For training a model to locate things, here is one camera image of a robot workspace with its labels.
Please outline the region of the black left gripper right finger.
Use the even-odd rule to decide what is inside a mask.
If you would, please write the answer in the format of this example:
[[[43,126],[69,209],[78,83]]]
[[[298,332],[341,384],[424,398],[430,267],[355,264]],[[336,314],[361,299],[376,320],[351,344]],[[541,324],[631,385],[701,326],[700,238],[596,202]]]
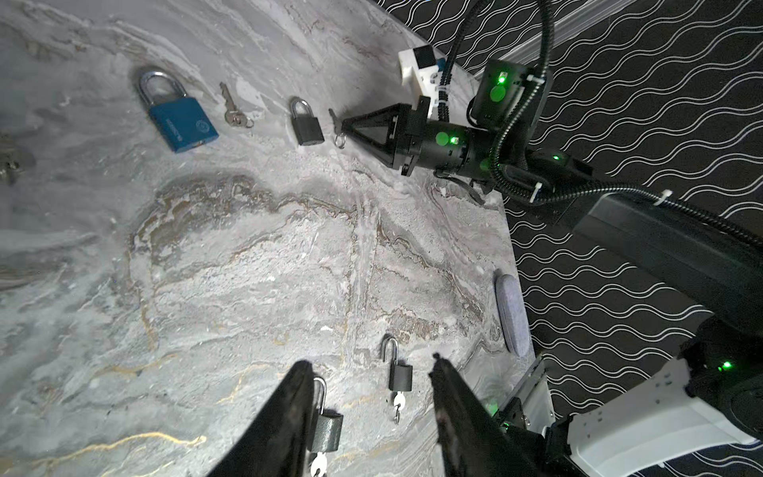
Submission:
[[[494,420],[450,361],[429,374],[446,476],[540,476],[542,436]]]

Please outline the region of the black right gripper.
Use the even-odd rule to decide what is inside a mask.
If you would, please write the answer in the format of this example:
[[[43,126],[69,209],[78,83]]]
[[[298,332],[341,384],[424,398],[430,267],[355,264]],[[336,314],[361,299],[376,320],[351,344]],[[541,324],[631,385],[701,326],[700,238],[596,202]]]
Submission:
[[[405,176],[415,168],[489,179],[492,133],[429,120],[407,103],[342,120],[341,131],[383,166]]]

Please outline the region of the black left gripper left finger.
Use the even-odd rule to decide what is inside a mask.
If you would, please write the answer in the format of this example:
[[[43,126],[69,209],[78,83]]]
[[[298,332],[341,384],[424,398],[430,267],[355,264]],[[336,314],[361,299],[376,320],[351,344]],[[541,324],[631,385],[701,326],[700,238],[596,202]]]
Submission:
[[[314,411],[312,364],[296,362],[211,476],[301,476]]]

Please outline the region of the small silver key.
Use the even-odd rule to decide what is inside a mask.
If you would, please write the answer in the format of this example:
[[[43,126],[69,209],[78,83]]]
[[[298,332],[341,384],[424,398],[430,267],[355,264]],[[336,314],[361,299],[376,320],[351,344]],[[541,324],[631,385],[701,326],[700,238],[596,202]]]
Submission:
[[[254,127],[254,121],[248,118],[236,106],[236,103],[234,102],[234,99],[232,98],[232,95],[230,94],[230,90],[228,86],[221,81],[220,88],[221,88],[221,93],[225,100],[225,106],[227,109],[225,112],[225,121],[228,123],[228,125],[230,125],[231,127],[247,128],[247,129]]]

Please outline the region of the blue padlock with key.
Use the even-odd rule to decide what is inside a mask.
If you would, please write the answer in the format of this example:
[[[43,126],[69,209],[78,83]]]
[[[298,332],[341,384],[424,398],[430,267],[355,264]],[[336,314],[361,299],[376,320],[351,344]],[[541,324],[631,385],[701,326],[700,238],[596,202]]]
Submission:
[[[149,83],[153,79],[168,81],[178,97],[172,101],[157,103],[149,91]],[[219,138],[218,131],[200,103],[194,97],[190,97],[184,85],[169,73],[161,70],[143,73],[137,82],[137,91],[147,106],[149,117],[172,152],[187,152]]]

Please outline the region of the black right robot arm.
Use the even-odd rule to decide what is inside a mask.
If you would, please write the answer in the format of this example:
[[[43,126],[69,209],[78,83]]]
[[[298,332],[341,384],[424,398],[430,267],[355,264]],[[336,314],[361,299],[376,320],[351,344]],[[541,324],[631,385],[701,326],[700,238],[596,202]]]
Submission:
[[[675,357],[609,403],[542,431],[490,417],[454,367],[430,379],[449,476],[629,476],[691,452],[762,437],[762,242],[668,193],[598,181],[558,149],[528,146],[552,84],[550,63],[492,61],[472,124],[433,119],[447,85],[341,121],[385,166],[428,169],[478,196],[497,190],[705,306],[711,315]]]

